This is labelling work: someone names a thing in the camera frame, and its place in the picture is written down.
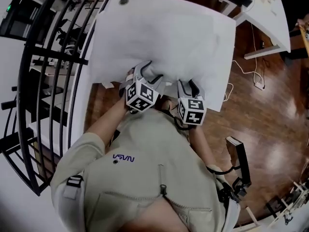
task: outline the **white cable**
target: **white cable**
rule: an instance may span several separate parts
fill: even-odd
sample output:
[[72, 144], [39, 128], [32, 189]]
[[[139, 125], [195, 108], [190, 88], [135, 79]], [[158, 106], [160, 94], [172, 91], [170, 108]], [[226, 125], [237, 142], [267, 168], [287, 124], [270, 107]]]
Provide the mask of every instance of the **white cable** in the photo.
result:
[[[254, 50], [256, 51], [256, 47], [255, 47], [255, 38], [254, 38], [254, 32], [253, 32], [253, 26], [252, 26], [252, 24], [251, 24], [251, 30], [252, 30], [252, 36], [253, 36], [253, 46], [254, 46]], [[242, 72], [243, 74], [251, 74], [251, 73], [253, 73], [253, 82], [254, 82], [255, 85], [256, 85], [255, 74], [257, 74], [257, 75], [260, 77], [259, 83], [262, 83], [262, 82], [263, 82], [263, 85], [265, 86], [265, 80], [263, 79], [263, 77], [262, 77], [258, 72], [256, 72], [256, 69], [257, 69], [257, 61], [256, 61], [256, 58], [255, 58], [255, 69], [254, 69], [254, 72], [244, 72], [243, 69], [242, 69], [241, 66], [237, 63], [236, 60], [233, 60], [232, 62], [235, 62], [235, 63], [238, 65], [238, 67], [241, 69], [241, 72]], [[224, 94], [224, 100], [223, 100], [223, 102], [227, 101], [227, 100], [230, 98], [230, 95], [231, 95], [231, 93], [232, 93], [232, 91], [233, 91], [233, 88], [234, 88], [234, 85], [233, 85], [232, 83], [227, 83], [227, 84], [232, 85], [232, 89], [231, 89], [231, 91], [229, 92], [229, 94], [228, 94], [227, 97], [226, 97], [226, 93]]]
[[[253, 36], [253, 46], [254, 46], [254, 50], [256, 51], [256, 48], [255, 48], [255, 38], [254, 38], [254, 32], [253, 32], [253, 26], [251, 24], [251, 30], [252, 30], [252, 36]], [[257, 61], [256, 61], [256, 58], [255, 58], [255, 69], [254, 69], [254, 74], [253, 74], [253, 82], [254, 84], [256, 84], [255, 82], [255, 73], [256, 73], [256, 68], [257, 68]]]
[[231, 93], [232, 93], [232, 91], [233, 91], [233, 88], [234, 88], [234, 85], [233, 85], [232, 83], [227, 83], [227, 84], [232, 85], [232, 89], [231, 89], [231, 91], [229, 92], [227, 98], [226, 98], [226, 94], [225, 94], [225, 99], [223, 100], [223, 102], [227, 101], [227, 100], [230, 98], [230, 95], [231, 95]]
[[262, 76], [261, 76], [258, 72], [255, 72], [255, 71], [254, 71], [254, 72], [244, 72], [243, 69], [242, 69], [241, 66], [237, 63], [236, 60], [233, 60], [232, 62], [235, 62], [235, 63], [238, 65], [238, 67], [240, 67], [241, 72], [242, 72], [243, 74], [251, 74], [251, 73], [254, 73], [254, 74], [257, 74], [257, 75], [261, 78], [261, 80], [263, 80]]

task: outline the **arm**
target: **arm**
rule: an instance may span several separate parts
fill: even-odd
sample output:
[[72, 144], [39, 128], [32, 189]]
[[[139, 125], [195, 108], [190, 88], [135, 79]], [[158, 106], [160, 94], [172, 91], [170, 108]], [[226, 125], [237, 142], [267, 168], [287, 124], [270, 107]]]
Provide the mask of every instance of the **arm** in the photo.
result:
[[299, 26], [304, 27], [306, 25], [306, 23], [309, 22], [309, 14], [306, 14], [305, 17], [303, 19], [298, 19], [297, 23]]
[[189, 131], [189, 139], [193, 150], [202, 159], [206, 166], [216, 165], [216, 160], [209, 148], [201, 126], [197, 126]]
[[51, 181], [52, 195], [62, 182], [80, 173], [105, 154], [105, 146], [127, 112], [125, 104], [125, 98], [120, 99], [64, 154]]
[[87, 132], [98, 135], [105, 145], [108, 145], [118, 125], [127, 112], [125, 95], [101, 118], [99, 118]]

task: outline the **cable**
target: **cable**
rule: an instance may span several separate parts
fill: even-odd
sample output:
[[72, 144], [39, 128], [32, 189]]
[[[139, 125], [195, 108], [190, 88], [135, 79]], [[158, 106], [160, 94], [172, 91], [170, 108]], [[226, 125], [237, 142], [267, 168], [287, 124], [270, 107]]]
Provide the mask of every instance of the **cable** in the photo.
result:
[[[252, 26], [252, 24], [251, 24], [251, 30], [252, 30], [252, 36], [253, 36], [253, 46], [254, 46], [254, 50], [256, 51], [256, 47], [255, 47], [255, 38], [254, 38], [254, 32], [253, 32], [253, 26]], [[236, 60], [233, 60], [232, 62], [235, 62], [235, 63], [238, 65], [238, 67], [241, 69], [241, 72], [242, 72], [243, 74], [251, 74], [251, 73], [253, 73], [253, 83], [254, 83], [254, 85], [256, 85], [256, 83], [257, 83], [257, 82], [255, 81], [255, 75], [258, 75], [258, 76], [260, 77], [259, 83], [263, 83], [263, 89], [265, 88], [265, 78], [264, 78], [265, 66], [264, 66], [264, 71], [263, 71], [263, 74], [262, 74], [263, 77], [262, 77], [258, 72], [256, 72], [256, 69], [257, 69], [257, 60], [256, 60], [256, 58], [255, 58], [255, 69], [254, 69], [253, 72], [244, 72], [243, 69], [242, 69], [241, 66], [237, 63]], [[231, 91], [229, 92], [228, 96], [226, 96], [226, 93], [225, 93], [225, 98], [224, 98], [223, 102], [227, 101], [227, 100], [230, 98], [230, 95], [231, 95], [231, 93], [232, 93], [232, 91], [233, 91], [233, 88], [234, 88], [234, 85], [233, 85], [232, 83], [227, 83], [227, 84], [232, 85], [232, 89], [231, 89]]]
[[173, 111], [174, 109], [178, 109], [179, 104], [177, 104], [177, 106], [175, 106], [171, 111]]
[[262, 61], [264, 62], [264, 65], [263, 65], [263, 80], [264, 80], [264, 88], [266, 86], [266, 82], [265, 82], [265, 66], [269, 69], [270, 68], [270, 63], [268, 60], [265, 60], [265, 58], [262, 58]]
[[238, 67], [240, 67], [241, 72], [242, 72], [243, 74], [251, 74], [251, 73], [254, 73], [254, 74], [257, 74], [257, 75], [261, 78], [261, 80], [263, 80], [262, 76], [261, 76], [258, 72], [256, 72], [256, 71], [254, 71], [254, 72], [244, 72], [243, 69], [242, 69], [241, 66], [237, 63], [236, 60], [233, 60], [232, 62], [235, 62], [235, 63], [238, 65]]
[[219, 172], [219, 171], [215, 171], [209, 167], [206, 166], [206, 168], [208, 169], [209, 172], [211, 172], [212, 174], [216, 174], [216, 175], [224, 175], [224, 174], [228, 174], [230, 172], [232, 172], [233, 170], [237, 170], [237, 169], [240, 169], [240, 166], [238, 167], [231, 167], [229, 170], [227, 171], [223, 171], [223, 172]]
[[229, 92], [229, 94], [228, 94], [227, 97], [226, 97], [226, 93], [224, 94], [225, 98], [224, 98], [223, 102], [227, 101], [227, 100], [230, 98], [230, 95], [231, 95], [231, 93], [232, 93], [232, 91], [233, 91], [233, 88], [234, 88], [234, 85], [233, 85], [232, 83], [227, 83], [227, 84], [228, 84], [228, 85], [229, 85], [229, 84], [232, 85], [232, 89], [231, 89], [231, 91]]

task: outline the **wooden floor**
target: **wooden floor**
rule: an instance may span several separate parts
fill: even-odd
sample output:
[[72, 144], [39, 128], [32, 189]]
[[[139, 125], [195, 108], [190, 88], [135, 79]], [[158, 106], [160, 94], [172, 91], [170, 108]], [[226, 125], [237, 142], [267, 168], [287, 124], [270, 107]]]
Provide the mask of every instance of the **wooden floor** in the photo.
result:
[[[215, 0], [190, 0], [220, 10], [222, 5]], [[270, 39], [253, 27], [255, 44], [260, 41], [271, 46]], [[291, 39], [293, 48], [303, 47], [300, 36]], [[245, 60], [244, 54], [253, 51], [251, 25], [244, 22], [237, 27], [234, 59], [245, 72], [255, 69], [255, 60]], [[306, 148], [308, 128], [305, 118], [305, 90], [309, 61], [295, 60], [287, 67], [279, 54], [257, 59], [257, 71], [265, 77], [265, 90], [253, 85], [252, 74], [242, 74], [233, 63], [229, 82], [234, 90], [221, 112], [207, 111], [203, 125], [206, 138], [212, 148], [219, 167], [230, 168], [225, 138], [233, 136], [244, 142], [249, 162], [252, 185], [241, 202], [242, 211], [238, 224], [251, 221], [244, 210], [249, 206], [257, 218], [269, 214], [266, 202], [276, 195], [287, 194], [293, 181], [299, 181], [303, 166], [309, 156]], [[88, 104], [85, 129], [104, 114], [117, 100], [118, 90], [106, 90], [94, 84]], [[226, 175], [233, 183], [236, 176]]]

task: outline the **power strip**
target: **power strip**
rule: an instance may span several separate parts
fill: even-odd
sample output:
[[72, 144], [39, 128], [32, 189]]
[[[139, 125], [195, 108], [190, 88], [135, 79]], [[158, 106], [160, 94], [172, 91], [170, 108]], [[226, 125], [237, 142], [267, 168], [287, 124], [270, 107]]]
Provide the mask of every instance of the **power strip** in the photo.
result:
[[255, 83], [254, 86], [256, 86], [260, 90], [264, 90], [264, 85], [261, 83]]

